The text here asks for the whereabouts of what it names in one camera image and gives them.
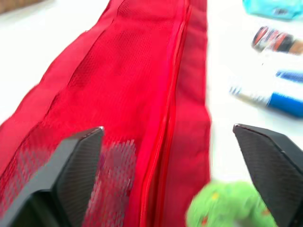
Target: white background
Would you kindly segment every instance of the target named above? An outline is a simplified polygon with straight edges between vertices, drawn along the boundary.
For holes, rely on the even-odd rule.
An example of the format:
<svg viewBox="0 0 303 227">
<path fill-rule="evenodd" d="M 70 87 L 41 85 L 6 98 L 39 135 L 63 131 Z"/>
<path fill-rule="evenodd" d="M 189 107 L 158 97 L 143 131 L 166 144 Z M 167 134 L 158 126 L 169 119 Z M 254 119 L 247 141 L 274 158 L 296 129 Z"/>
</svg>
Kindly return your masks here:
<svg viewBox="0 0 303 227">
<path fill-rule="evenodd" d="M 47 0 L 0 16 L 0 123 L 13 114 L 55 57 L 96 23 L 106 5 L 107 0 Z M 207 102 L 213 120 L 213 177 L 250 181 L 233 125 L 243 123 L 278 131 L 303 148 L 303 121 L 230 96 L 229 83 L 236 78 L 256 86 L 264 84 L 270 70 L 261 67 L 262 63 L 269 69 L 301 67 L 302 59 L 286 54 L 260 55 L 250 43 L 263 25 L 303 39 L 303 23 L 248 16 L 240 0 L 210 0 L 208 23 Z"/>
</svg>

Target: red zipper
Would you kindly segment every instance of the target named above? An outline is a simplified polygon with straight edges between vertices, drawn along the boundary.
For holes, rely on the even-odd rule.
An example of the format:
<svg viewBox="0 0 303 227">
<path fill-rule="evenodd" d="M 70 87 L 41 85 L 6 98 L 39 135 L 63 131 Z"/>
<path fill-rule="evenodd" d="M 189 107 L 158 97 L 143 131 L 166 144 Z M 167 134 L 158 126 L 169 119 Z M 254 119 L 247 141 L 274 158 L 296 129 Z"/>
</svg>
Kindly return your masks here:
<svg viewBox="0 0 303 227">
<path fill-rule="evenodd" d="M 186 34 L 187 34 L 187 25 L 189 22 L 189 18 L 191 15 L 191 7 L 189 6 L 187 9 L 186 19 L 185 19 L 185 26 L 181 35 L 180 40 L 180 47 L 178 49 L 178 54 L 176 57 L 176 67 L 174 67 L 174 95 L 171 99 L 171 103 L 169 106 L 169 120 L 167 124 L 167 133 L 166 133 L 166 140 L 162 149 L 163 158 L 160 165 L 160 176 L 159 176 L 159 187 L 158 187 L 158 197 L 157 197 L 157 203 L 156 203 L 156 211 L 155 214 L 155 227 L 161 227 L 162 226 L 162 216 L 163 216 L 163 209 L 164 209 L 164 199 L 165 199 L 165 186 L 166 186 L 166 179 L 167 179 L 167 172 L 168 172 L 168 166 L 169 166 L 169 157 L 170 157 L 170 148 L 172 144 L 172 138 L 174 134 L 175 129 L 175 121 L 176 121 L 176 87 L 177 87 L 177 79 L 179 74 L 179 68 L 181 63 L 181 58 L 184 50 L 185 40 L 186 40 Z"/>
<path fill-rule="evenodd" d="M 178 46 L 177 51 L 175 52 L 175 57 L 172 59 L 172 67 L 171 67 L 171 83 L 168 91 L 168 101 L 166 104 L 165 116 L 162 121 L 162 125 L 160 127 L 158 136 L 157 136 L 157 144 L 153 148 L 151 159 L 149 161 L 146 177 L 143 181 L 143 190 L 141 194 L 141 210 L 140 210 L 140 227 L 147 227 L 147 205 L 149 198 L 149 188 L 152 182 L 152 178 L 155 173 L 155 169 L 160 157 L 160 154 L 163 154 L 163 159 L 160 166 L 160 177 L 159 177 L 159 186 L 158 186 L 158 197 L 156 202 L 156 217 L 154 226 L 160 227 L 163 205 L 164 205 L 164 197 L 165 197 L 165 182 L 168 171 L 168 163 L 169 163 L 169 152 L 170 146 L 172 144 L 172 137 L 175 126 L 175 114 L 176 114 L 176 104 L 175 104 L 175 92 L 177 85 L 177 77 L 179 71 L 180 60 L 183 53 L 183 47 L 185 43 L 186 37 L 186 28 L 188 24 L 188 19 L 190 15 L 190 8 L 186 8 L 186 19 L 180 25 L 179 34 L 176 39 L 176 46 Z"/>
</svg>

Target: green fuzzy object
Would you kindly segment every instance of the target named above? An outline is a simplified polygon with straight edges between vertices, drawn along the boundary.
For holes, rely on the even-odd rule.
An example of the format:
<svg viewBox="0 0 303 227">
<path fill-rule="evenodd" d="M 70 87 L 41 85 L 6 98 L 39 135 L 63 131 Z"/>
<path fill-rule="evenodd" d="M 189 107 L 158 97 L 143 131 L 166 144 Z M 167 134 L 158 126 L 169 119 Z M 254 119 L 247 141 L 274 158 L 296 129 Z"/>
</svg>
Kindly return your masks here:
<svg viewBox="0 0 303 227">
<path fill-rule="evenodd" d="M 249 183 L 209 183 L 193 199 L 187 227 L 277 227 L 257 190 Z"/>
</svg>

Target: teal container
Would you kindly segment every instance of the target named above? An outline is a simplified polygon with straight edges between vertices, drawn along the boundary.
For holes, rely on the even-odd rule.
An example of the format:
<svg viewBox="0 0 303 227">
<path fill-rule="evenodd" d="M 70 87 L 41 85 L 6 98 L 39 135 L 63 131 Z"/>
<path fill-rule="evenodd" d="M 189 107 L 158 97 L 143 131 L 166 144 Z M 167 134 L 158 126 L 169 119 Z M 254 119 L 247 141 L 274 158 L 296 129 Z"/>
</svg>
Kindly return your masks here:
<svg viewBox="0 0 303 227">
<path fill-rule="evenodd" d="M 283 20 L 298 19 L 303 14 L 303 0 L 243 0 L 247 13 Z"/>
</svg>

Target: black clamp jaw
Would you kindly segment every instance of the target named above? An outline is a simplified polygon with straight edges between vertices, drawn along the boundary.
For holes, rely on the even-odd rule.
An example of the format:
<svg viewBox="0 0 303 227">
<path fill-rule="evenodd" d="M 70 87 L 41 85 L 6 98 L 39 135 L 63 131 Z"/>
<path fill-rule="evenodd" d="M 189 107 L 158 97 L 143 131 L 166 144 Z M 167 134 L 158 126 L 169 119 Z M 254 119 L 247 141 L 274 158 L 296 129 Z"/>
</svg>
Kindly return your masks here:
<svg viewBox="0 0 303 227">
<path fill-rule="evenodd" d="M 0 219 L 1 227 L 81 227 L 99 164 L 103 128 L 57 147 Z"/>
<path fill-rule="evenodd" d="M 303 227 L 303 152 L 283 134 L 237 124 L 253 184 L 279 227 Z"/>
</svg>

